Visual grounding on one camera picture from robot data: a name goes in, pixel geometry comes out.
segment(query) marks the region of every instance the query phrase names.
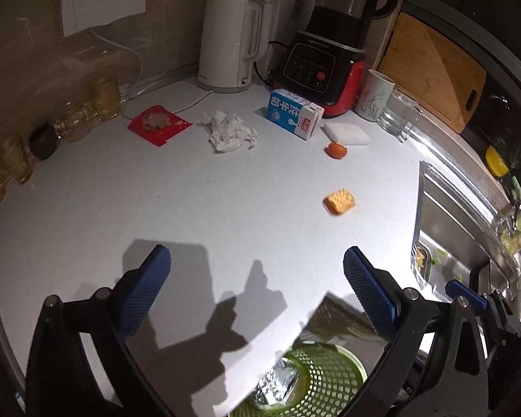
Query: white kettle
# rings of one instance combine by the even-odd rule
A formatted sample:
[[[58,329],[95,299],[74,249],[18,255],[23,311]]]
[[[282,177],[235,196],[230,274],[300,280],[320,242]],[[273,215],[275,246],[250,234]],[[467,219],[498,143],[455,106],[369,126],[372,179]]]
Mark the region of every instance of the white kettle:
[[[253,62],[268,48],[272,4],[258,0],[207,0],[200,43],[201,88],[231,93],[246,90]]]

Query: milk carton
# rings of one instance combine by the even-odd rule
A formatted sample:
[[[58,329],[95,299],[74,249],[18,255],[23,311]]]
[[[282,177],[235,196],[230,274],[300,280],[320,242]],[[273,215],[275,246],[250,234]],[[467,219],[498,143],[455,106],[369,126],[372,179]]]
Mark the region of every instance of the milk carton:
[[[266,118],[300,138],[309,139],[320,126],[323,114],[324,108],[317,104],[284,89],[275,89],[270,93]]]

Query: cable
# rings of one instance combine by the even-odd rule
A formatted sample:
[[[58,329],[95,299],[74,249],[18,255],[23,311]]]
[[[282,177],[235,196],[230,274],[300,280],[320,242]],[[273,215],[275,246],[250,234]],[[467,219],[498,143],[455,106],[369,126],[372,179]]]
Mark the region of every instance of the cable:
[[[185,111],[191,107],[194,107],[197,103],[199,103],[201,100],[203,100],[206,96],[209,96],[211,95],[212,93],[214,92],[214,90],[210,90],[210,91],[207,91],[206,93],[204,93],[202,96],[200,96],[197,100],[195,100],[193,103],[190,103],[189,105],[183,107],[183,108],[180,108],[179,110],[177,111],[171,111],[171,113],[174,113],[174,114],[177,114],[177,113],[181,113],[182,111]]]
[[[93,33],[93,35],[97,38],[99,38],[101,41],[104,41],[106,42],[107,44],[110,44],[112,46],[115,46],[115,47],[118,47],[118,48],[121,48],[123,50],[127,50],[127,51],[130,51],[131,53],[133,53],[137,58],[139,58],[139,76],[137,77],[137,80],[135,81],[135,84],[133,85],[133,87],[131,88],[131,90],[129,91],[129,94],[127,95],[127,97],[125,98],[125,100],[123,101],[122,103],[122,116],[125,118],[125,119],[129,119],[130,121],[133,120],[132,117],[128,117],[125,115],[125,105],[127,105],[127,103],[131,100],[131,96],[132,94],[135,92],[135,89],[137,87],[137,85],[139,84],[140,80],[141,80],[141,75],[143,75],[143,60],[141,58],[141,56],[139,55],[139,53],[137,53],[134,49],[132,48],[129,48],[129,47],[126,47],[126,46],[123,46],[122,44],[117,44],[111,40],[108,40],[104,37],[102,37],[100,34],[97,34],[95,32],[94,29],[90,28],[90,32]]]
[[[271,40],[271,41],[268,43],[268,45],[271,45],[271,44],[275,44],[275,45],[277,45],[277,46],[282,46],[282,47],[284,47],[285,49],[288,49],[288,48],[289,48],[286,44],[284,44],[283,42],[277,41],[277,40]],[[261,76],[261,73],[259,72],[259,69],[258,69],[258,67],[257,67],[257,62],[256,62],[256,61],[253,62],[253,67],[254,67],[255,72],[256,72],[257,76],[259,77],[259,79],[260,79],[264,84],[267,85],[267,84],[268,84],[268,77],[263,78],[263,77]]]
[[[267,79],[262,78],[261,73],[259,72],[259,68],[257,67],[257,62],[256,61],[253,63],[253,67],[255,68],[255,72],[257,73],[257,76],[259,77],[261,82],[263,82],[264,84],[268,84]]]
[[[118,47],[118,48],[121,48],[123,50],[127,50],[127,51],[130,51],[131,53],[133,53],[137,58],[139,58],[139,76],[137,77],[137,81],[135,82],[135,84],[133,85],[133,87],[131,88],[131,90],[129,91],[129,94],[127,95],[127,97],[125,98],[125,100],[123,101],[122,103],[122,116],[125,118],[125,119],[129,119],[130,121],[132,121],[135,117],[128,117],[125,115],[125,105],[127,105],[127,103],[131,100],[131,97],[133,95],[133,93],[135,92],[135,89],[137,87],[137,85],[139,84],[140,80],[141,80],[141,76],[143,75],[143,60],[141,58],[141,56],[139,55],[139,53],[137,53],[135,50],[129,48],[129,47],[126,47],[126,46],[123,46],[121,44],[117,44],[109,39],[106,39],[104,37],[102,37],[101,35],[97,34],[95,32],[94,29],[90,29],[90,32],[93,33],[93,35],[95,35],[97,38],[99,38],[101,41],[104,41],[106,42],[107,44],[110,44],[112,46],[115,46],[115,47]],[[194,102],[190,103],[189,105],[186,105],[185,107],[183,108],[180,108],[179,110],[177,111],[172,111],[172,113],[176,114],[176,113],[181,113],[182,111],[185,111],[193,106],[195,106],[197,103],[199,103],[201,100],[203,100],[206,96],[209,96],[210,94],[212,94],[214,92],[214,90],[210,90],[210,91],[207,91],[207,93],[203,94],[202,96],[200,96],[197,100],[195,100]]]
[[[268,43],[268,45],[271,45],[271,44],[276,44],[277,46],[282,46],[282,47],[284,47],[284,48],[286,48],[286,49],[289,48],[286,44],[284,44],[283,42],[279,42],[279,41],[277,41],[277,40],[271,40],[271,41]]]

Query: control panel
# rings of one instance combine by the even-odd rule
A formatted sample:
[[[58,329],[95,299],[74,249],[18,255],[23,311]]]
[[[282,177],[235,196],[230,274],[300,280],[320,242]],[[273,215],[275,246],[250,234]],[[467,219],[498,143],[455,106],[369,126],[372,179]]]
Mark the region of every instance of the control panel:
[[[325,92],[336,59],[331,54],[305,44],[296,44],[289,55],[284,75],[302,86]]]

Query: kitchen counter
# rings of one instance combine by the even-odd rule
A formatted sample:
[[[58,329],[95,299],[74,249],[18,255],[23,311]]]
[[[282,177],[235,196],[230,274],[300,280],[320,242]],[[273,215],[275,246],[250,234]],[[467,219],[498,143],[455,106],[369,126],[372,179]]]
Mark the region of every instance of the kitchen counter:
[[[201,93],[186,80],[126,112],[180,108]],[[171,249],[172,272],[128,346],[181,416],[191,407],[222,416],[238,405],[328,292],[361,309],[343,275],[350,246],[401,287],[418,288],[410,252],[424,155],[416,143],[348,112],[341,119],[371,143],[333,160],[322,132],[304,141],[257,115],[268,96],[253,85],[179,114],[196,124],[203,112],[237,113],[259,132],[252,149],[214,153],[200,125],[158,148],[120,116],[62,143],[26,185],[9,184],[0,205],[0,314],[24,371],[47,295],[70,301],[113,287],[157,243]],[[322,201],[340,188],[357,206],[336,217]],[[96,353],[88,355],[111,395]]]

